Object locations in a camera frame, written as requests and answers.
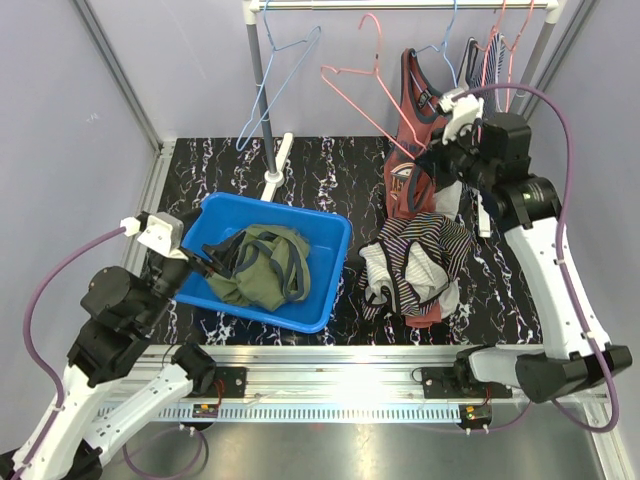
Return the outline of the pink wire hanger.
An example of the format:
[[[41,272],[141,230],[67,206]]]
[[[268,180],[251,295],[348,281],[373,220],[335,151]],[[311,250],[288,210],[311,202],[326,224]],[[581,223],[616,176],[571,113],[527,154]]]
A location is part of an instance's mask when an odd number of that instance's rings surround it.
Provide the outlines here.
[[[373,86],[373,81],[377,84],[377,89],[384,93],[386,98],[391,103],[392,107],[398,113],[400,120],[406,126],[409,127],[409,130],[412,134],[412,139],[414,142],[420,147],[419,153],[423,152],[426,148],[426,144],[419,140],[419,137],[416,133],[416,130],[411,125],[407,115],[402,111],[399,103],[395,100],[394,95],[391,93],[389,88],[385,85],[384,81],[380,76],[380,52],[382,47],[382,29],[378,18],[373,13],[366,13],[362,16],[358,29],[361,30],[365,23],[371,23],[375,26],[376,31],[376,45],[373,56],[372,68],[370,70],[362,70],[362,69],[353,69],[353,68],[336,68],[331,65],[322,65],[320,67],[320,75],[321,79],[331,88],[333,89],[341,98],[343,98],[352,108],[354,108],[363,118],[366,119],[379,133],[381,133],[384,137],[386,137],[398,150],[404,153],[411,161],[413,161],[417,154],[412,153],[408,148],[404,147],[394,136],[388,133],[381,125],[379,125],[365,110],[363,110],[351,97],[349,97],[346,93],[344,93],[329,77],[329,74],[332,74],[335,77],[348,77],[357,76],[357,77],[367,77],[371,78],[370,86]]]

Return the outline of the green graphic tank top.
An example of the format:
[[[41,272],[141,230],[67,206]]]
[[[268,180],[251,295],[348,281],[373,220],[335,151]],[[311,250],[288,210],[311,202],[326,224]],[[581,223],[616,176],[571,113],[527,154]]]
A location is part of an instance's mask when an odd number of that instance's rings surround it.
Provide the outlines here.
[[[228,251],[231,277],[210,273],[206,282],[224,303],[269,312],[307,299],[311,272],[309,241],[297,230],[253,224],[217,245]]]

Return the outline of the black white striped tank top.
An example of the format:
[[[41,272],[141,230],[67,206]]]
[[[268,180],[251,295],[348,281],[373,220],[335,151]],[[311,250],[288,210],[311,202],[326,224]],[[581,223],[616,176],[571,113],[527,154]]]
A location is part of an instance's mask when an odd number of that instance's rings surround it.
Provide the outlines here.
[[[378,236],[360,248],[365,265],[358,287],[365,320],[386,311],[403,317],[411,328],[441,322],[435,304],[450,280],[440,240],[445,220],[429,212],[389,218]]]

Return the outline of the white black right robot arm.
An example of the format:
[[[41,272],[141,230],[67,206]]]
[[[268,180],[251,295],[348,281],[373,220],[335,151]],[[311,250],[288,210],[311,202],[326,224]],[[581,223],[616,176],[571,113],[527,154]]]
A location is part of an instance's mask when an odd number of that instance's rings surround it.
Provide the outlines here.
[[[531,129],[524,118],[498,113],[487,120],[448,114],[416,163],[479,190],[486,211],[524,273],[543,344],[522,353],[474,347],[459,353],[453,385],[475,397],[489,383],[522,390],[535,403],[604,384],[632,364],[628,347],[612,344],[594,315],[561,223],[564,202],[552,182],[529,171]]]

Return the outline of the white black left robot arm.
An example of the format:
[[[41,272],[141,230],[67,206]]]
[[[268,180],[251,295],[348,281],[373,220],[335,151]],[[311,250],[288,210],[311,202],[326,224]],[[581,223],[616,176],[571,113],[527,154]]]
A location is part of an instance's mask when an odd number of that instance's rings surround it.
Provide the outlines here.
[[[178,216],[142,212],[126,218],[64,259],[37,287],[25,312],[23,337],[31,357],[52,378],[56,395],[30,438],[2,454],[2,478],[97,479],[116,452],[165,407],[213,389],[224,394],[213,358],[186,343],[147,385],[106,415],[98,413],[149,347],[151,331],[188,277],[212,272],[213,261],[182,245],[201,213],[196,208]],[[143,280],[119,266],[96,273],[81,300],[89,319],[73,342],[63,374],[57,375],[33,345],[35,303],[64,267],[119,234],[136,236],[156,253],[152,276]]]

